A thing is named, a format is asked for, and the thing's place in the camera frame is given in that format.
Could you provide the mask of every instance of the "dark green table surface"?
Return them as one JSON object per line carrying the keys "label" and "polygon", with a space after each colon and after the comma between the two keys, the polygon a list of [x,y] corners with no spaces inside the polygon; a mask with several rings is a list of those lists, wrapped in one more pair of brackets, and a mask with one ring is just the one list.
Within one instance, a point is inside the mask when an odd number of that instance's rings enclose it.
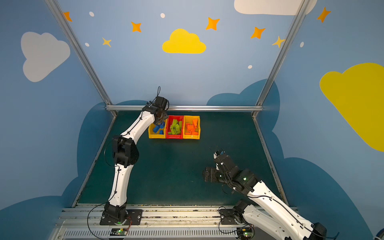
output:
{"label": "dark green table surface", "polygon": [[[171,115],[199,115],[200,140],[149,139],[148,130],[137,143],[140,153],[127,190],[128,204],[159,205],[234,205],[239,193],[226,195],[220,183],[204,182],[202,171],[214,167],[213,152],[220,146],[240,169],[249,168],[279,196],[250,113],[169,112]],[[114,168],[104,161],[103,151],[114,135],[121,134],[139,112],[120,111],[79,203],[100,204],[111,193]],[[112,149],[106,150],[112,164]]]}

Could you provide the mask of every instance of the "horizontal metal bar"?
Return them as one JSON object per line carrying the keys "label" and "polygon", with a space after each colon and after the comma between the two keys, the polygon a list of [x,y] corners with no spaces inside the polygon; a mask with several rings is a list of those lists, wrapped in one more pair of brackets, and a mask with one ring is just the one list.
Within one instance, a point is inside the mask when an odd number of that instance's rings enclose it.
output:
{"label": "horizontal metal bar", "polygon": [[[107,105],[108,111],[140,111],[144,105]],[[262,106],[207,106],[207,105],[170,105],[168,111],[199,111],[199,112],[247,112],[261,111]]]}

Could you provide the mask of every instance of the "plastic storage bin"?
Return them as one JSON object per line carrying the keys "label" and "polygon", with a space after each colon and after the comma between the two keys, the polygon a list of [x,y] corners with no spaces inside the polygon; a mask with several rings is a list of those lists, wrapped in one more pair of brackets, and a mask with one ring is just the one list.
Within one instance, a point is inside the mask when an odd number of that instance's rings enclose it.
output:
{"label": "plastic storage bin", "polygon": [[169,115],[168,117],[168,123],[166,124],[166,138],[168,139],[183,139],[183,132],[184,132],[184,123],[183,127],[181,129],[181,133],[178,135],[173,135],[173,134],[168,134],[170,132],[170,126],[172,125],[173,120],[176,119],[178,122],[179,121],[184,121],[184,116],[174,116],[174,115]]}
{"label": "plastic storage bin", "polygon": [[157,133],[153,132],[153,129],[155,128],[154,124],[149,125],[148,127],[148,137],[149,138],[164,138],[166,137],[166,129],[167,129],[167,122],[168,119],[165,120],[166,126],[164,128],[160,128]]}
{"label": "plastic storage bin", "polygon": [[[188,135],[185,134],[185,131],[187,130],[187,123],[193,124],[193,119],[197,119],[197,132],[198,135]],[[183,138],[184,139],[200,139],[200,116],[184,116],[184,122],[183,122]]]}

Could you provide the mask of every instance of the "robotic arm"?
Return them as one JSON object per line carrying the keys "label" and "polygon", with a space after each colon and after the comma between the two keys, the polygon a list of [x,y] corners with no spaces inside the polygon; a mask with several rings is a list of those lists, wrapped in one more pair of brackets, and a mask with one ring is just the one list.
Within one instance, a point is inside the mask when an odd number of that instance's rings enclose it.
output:
{"label": "robotic arm", "polygon": [[137,141],[143,132],[154,123],[160,125],[168,118],[168,100],[157,96],[143,107],[139,117],[120,136],[112,140],[115,176],[112,192],[100,220],[100,225],[124,225],[128,218],[126,211],[127,187],[133,165],[139,159]]}
{"label": "robotic arm", "polygon": [[203,171],[206,182],[222,182],[270,214],[268,216],[253,205],[240,201],[230,211],[219,210],[223,218],[232,217],[236,224],[253,224],[277,240],[325,239],[325,227],[320,223],[312,224],[290,209],[249,169],[240,170],[224,151],[215,152],[214,161],[216,168],[207,167]]}

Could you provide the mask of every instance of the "white cloud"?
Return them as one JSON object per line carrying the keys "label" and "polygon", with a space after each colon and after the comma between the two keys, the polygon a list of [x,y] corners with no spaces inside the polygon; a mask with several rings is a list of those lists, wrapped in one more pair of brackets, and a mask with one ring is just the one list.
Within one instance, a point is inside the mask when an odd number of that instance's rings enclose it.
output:
{"label": "white cloud", "polygon": [[24,75],[31,82],[41,81],[70,56],[70,47],[50,33],[26,32],[22,36],[22,51],[26,58]]}
{"label": "white cloud", "polygon": [[[316,5],[310,0],[306,14]],[[243,14],[296,15],[301,0],[235,0],[235,9]]]}

